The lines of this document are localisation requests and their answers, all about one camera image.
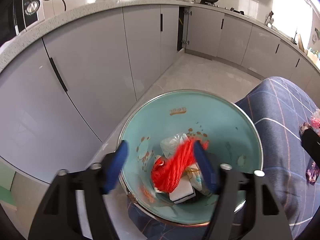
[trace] red yarn bundle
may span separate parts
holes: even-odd
[[[178,186],[185,169],[196,162],[193,154],[193,145],[196,140],[196,138],[189,138],[178,146],[172,158],[169,160],[159,158],[155,162],[151,171],[151,180],[158,190],[171,193]],[[206,150],[208,141],[202,146]]]

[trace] countertop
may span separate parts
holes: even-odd
[[[292,46],[303,57],[305,57],[306,60],[309,61],[310,64],[313,65],[313,67],[320,73],[320,69],[312,62],[312,60],[307,55],[305,55],[299,49],[297,45],[292,44],[288,39],[284,38],[281,34],[277,33],[276,31],[266,27],[263,23],[253,18],[243,16],[241,14],[232,12],[230,10],[226,10],[221,7],[213,7],[213,6],[203,5],[203,4],[189,3],[189,2],[176,1],[176,0],[109,0],[109,1],[102,1],[102,2],[83,5],[83,6],[74,8],[72,10],[63,12],[62,14],[56,17],[49,18],[47,20],[44,20],[43,22],[40,22],[38,25],[35,25],[32,29],[17,36],[9,44],[9,46],[6,49],[4,49],[4,51],[0,54],[0,73],[26,47],[28,47],[30,44],[32,44],[39,38],[43,37],[47,33],[53,31],[54,29],[57,29],[58,27],[64,24],[72,22],[81,17],[87,16],[93,13],[105,11],[105,10],[110,10],[110,9],[119,8],[119,7],[126,7],[126,6],[148,5],[148,4],[170,4],[170,5],[179,5],[179,6],[186,6],[186,7],[191,6],[191,7],[205,8],[205,9],[229,14],[234,17],[238,17],[245,21],[251,22],[271,32],[272,34],[278,36],[282,41]]]

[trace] white cabinet door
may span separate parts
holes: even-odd
[[[46,182],[83,170],[101,146],[60,85],[42,40],[0,75],[0,155]]]
[[[175,61],[177,56],[177,37],[179,6],[161,4],[161,74]]]
[[[317,70],[313,71],[305,92],[314,101],[316,106],[320,108],[320,73]]]
[[[68,23],[44,44],[72,102],[104,141],[136,103],[122,8]]]
[[[269,70],[272,76],[289,79],[297,65],[300,54],[284,41],[280,41]]]
[[[217,57],[241,65],[252,23],[225,14]]]
[[[123,8],[133,84],[139,99],[161,75],[160,5]]]
[[[272,64],[279,43],[279,37],[253,25],[241,65],[263,77],[274,76]]]
[[[305,90],[315,68],[303,56],[300,56],[297,66],[293,70],[290,81],[295,83],[302,90]]]
[[[187,49],[217,56],[224,13],[191,7],[188,23]]]

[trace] trash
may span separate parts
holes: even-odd
[[[202,190],[202,181],[199,173],[199,168],[197,163],[194,163],[186,168],[187,175],[189,177],[189,181],[191,186],[194,187],[196,190]]]
[[[197,138],[185,140],[178,145],[172,158],[164,161],[158,159],[151,171],[151,180],[160,191],[171,193],[179,184],[179,180],[185,169],[196,163],[193,155],[193,145]],[[207,149],[208,142],[203,143],[203,148]]]
[[[161,157],[162,157],[161,155],[157,155],[155,159],[155,163],[153,165],[155,165],[157,160],[159,160]],[[160,159],[159,162],[157,163],[157,166],[162,166],[163,164],[164,164],[164,159]],[[158,190],[157,187],[154,187],[154,190],[156,193],[165,193],[164,191]]]
[[[170,199],[175,203],[182,203],[190,198],[193,198],[196,196],[195,190],[191,186],[191,183],[189,181],[189,177],[187,175],[183,176],[178,186],[169,193]]]
[[[299,127],[300,137],[302,137],[304,131],[309,129],[309,128],[317,131],[317,129],[319,129],[319,126],[315,125],[315,123],[313,123],[313,125],[311,126],[307,122],[304,122]],[[313,159],[310,159],[310,162],[309,162],[309,164],[307,166],[307,171],[306,171],[307,183],[309,183],[311,185],[314,185],[316,183],[317,179],[318,179],[319,174],[320,174],[319,167],[316,165],[316,163],[315,163],[315,161]]]
[[[320,129],[320,110],[317,109],[310,118],[310,124],[312,128],[319,130]]]
[[[163,139],[160,142],[160,147],[162,149],[164,156],[167,159],[171,158],[174,155],[178,145],[183,143],[186,140],[189,140],[189,139],[185,133],[178,133],[172,137]]]

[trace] gray floor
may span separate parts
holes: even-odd
[[[221,61],[183,54],[142,96],[101,147],[93,158],[92,163],[99,162],[106,153],[115,151],[116,142],[125,119],[138,106],[155,96],[173,90],[196,89],[215,93],[231,102],[236,102],[260,82],[261,80]],[[23,227],[23,235],[29,232],[36,208],[46,189],[47,186],[16,174],[12,184],[12,195],[17,204],[16,216]],[[78,208],[82,229],[84,235],[90,237],[90,229],[86,221],[83,196],[81,194],[78,194],[78,201],[80,203]],[[108,206],[108,211],[120,239],[145,239],[128,218],[126,195],[119,184],[111,194],[105,196],[105,203]]]

